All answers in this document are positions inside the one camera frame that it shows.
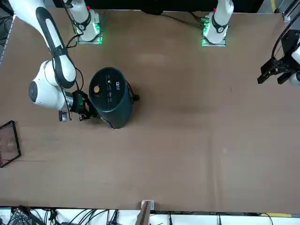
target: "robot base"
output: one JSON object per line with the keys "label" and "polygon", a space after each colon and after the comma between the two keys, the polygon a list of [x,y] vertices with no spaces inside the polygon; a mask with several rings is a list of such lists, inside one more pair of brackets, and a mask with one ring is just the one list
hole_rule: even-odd
{"label": "robot base", "polygon": [[92,45],[100,45],[103,40],[103,27],[104,27],[104,17],[103,15],[99,15],[98,13],[92,14],[92,18],[94,18],[94,38],[90,41],[84,40],[82,37],[79,37],[79,44],[92,44]]}

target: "power cable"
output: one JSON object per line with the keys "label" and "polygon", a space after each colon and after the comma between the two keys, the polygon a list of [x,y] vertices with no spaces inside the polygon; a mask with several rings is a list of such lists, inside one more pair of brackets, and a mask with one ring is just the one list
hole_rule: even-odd
{"label": "power cable", "polygon": [[69,223],[68,225],[70,225],[77,217],[79,217],[80,214],[82,214],[83,212],[85,212],[87,209],[82,210],[80,213],[78,213]]}
{"label": "power cable", "polygon": [[173,225],[172,217],[171,217],[171,211],[169,212],[169,225]]}
{"label": "power cable", "polygon": [[101,212],[95,214],[94,216],[92,216],[92,217],[85,223],[85,225],[87,225],[93,218],[95,218],[95,217],[98,216],[99,214],[104,213],[104,212],[106,212],[106,211],[108,211],[108,210],[103,210],[103,211],[101,211]]}
{"label": "power cable", "polygon": [[184,20],[182,20],[182,19],[178,19],[178,18],[173,17],[173,16],[170,16],[170,15],[161,14],[161,16],[164,16],[164,17],[168,17],[168,18],[174,19],[174,20],[176,20],[176,21],[178,21],[178,22],[184,23],[184,24],[189,25],[189,26],[192,26],[192,27],[201,28],[200,25],[197,25],[197,24],[194,24],[194,23],[191,23],[191,22],[188,22],[188,21],[184,21]]}
{"label": "power cable", "polygon": [[273,220],[272,220],[272,218],[270,217],[270,215],[268,214],[268,213],[265,213],[265,212],[262,212],[262,213],[258,213],[260,216],[262,215],[262,214],[266,214],[269,218],[270,218],[270,221],[271,221],[271,224],[273,225]]}

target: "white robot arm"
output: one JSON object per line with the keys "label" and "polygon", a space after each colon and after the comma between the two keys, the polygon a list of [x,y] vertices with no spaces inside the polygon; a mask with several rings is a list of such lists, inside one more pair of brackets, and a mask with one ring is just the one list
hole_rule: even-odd
{"label": "white robot arm", "polygon": [[219,44],[226,36],[228,22],[233,13],[232,0],[218,0],[215,12],[211,12],[209,18],[209,26],[203,34],[212,44]]}
{"label": "white robot arm", "polygon": [[[56,24],[45,8],[43,0],[9,0],[17,17],[33,26],[43,36],[52,60],[44,61],[37,76],[29,86],[29,96],[37,104],[67,112],[73,104],[71,88],[76,80],[76,70],[64,46]],[[84,0],[65,0],[85,41],[98,34],[94,23],[99,16],[87,10]]]}
{"label": "white robot arm", "polygon": [[33,26],[45,39],[51,61],[44,61],[31,82],[29,96],[37,104],[58,110],[67,110],[62,88],[71,88],[76,70],[63,44],[56,24],[42,0],[9,0],[15,14]]}

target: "green led light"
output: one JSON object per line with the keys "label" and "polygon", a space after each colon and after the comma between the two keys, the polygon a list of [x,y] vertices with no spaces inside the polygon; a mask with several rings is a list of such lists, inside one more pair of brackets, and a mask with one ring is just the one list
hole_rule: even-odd
{"label": "green led light", "polygon": [[99,44],[102,44],[103,36],[99,38]]}

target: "black frame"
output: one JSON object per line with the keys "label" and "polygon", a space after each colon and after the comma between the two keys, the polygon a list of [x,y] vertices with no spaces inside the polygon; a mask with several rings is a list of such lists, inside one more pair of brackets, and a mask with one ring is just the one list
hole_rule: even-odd
{"label": "black frame", "polygon": [[[232,0],[235,13],[257,13],[263,0]],[[61,8],[61,0],[53,0],[56,7]],[[162,11],[203,11],[212,12],[217,7],[218,0],[186,0],[174,2],[173,0],[85,0],[87,6],[92,9],[137,9],[151,14]]]}
{"label": "black frame", "polygon": [[5,167],[7,164],[10,164],[12,161],[16,160],[17,158],[19,158],[21,156],[21,150],[20,150],[20,145],[19,145],[19,139],[18,139],[18,135],[17,135],[17,130],[15,128],[15,122],[13,120],[7,122],[6,124],[0,126],[0,130],[5,128],[7,125],[13,125],[13,129],[14,129],[14,134],[15,134],[15,143],[17,145],[17,151],[18,151],[18,155],[14,158],[12,158],[11,160],[8,160],[6,163],[1,164],[2,159],[0,159],[0,168]]}

